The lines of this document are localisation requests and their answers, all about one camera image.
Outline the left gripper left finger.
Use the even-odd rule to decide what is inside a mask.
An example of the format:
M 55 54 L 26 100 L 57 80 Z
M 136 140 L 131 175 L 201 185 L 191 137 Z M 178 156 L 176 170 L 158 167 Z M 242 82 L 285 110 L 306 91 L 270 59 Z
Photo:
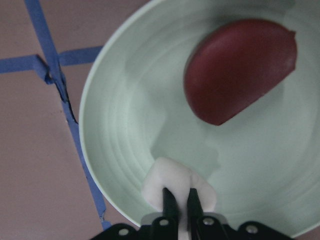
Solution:
M 161 227 L 164 229 L 165 237 L 168 240 L 178 239 L 179 230 L 179 208 L 174 195 L 167 189 L 162 190 L 163 209 Z

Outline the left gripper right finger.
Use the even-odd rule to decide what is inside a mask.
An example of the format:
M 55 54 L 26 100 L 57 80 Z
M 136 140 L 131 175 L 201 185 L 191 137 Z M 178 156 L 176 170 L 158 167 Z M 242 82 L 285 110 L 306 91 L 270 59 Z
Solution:
M 192 240 L 206 240 L 204 216 L 198 192 L 191 188 L 187 198 L 187 229 Z

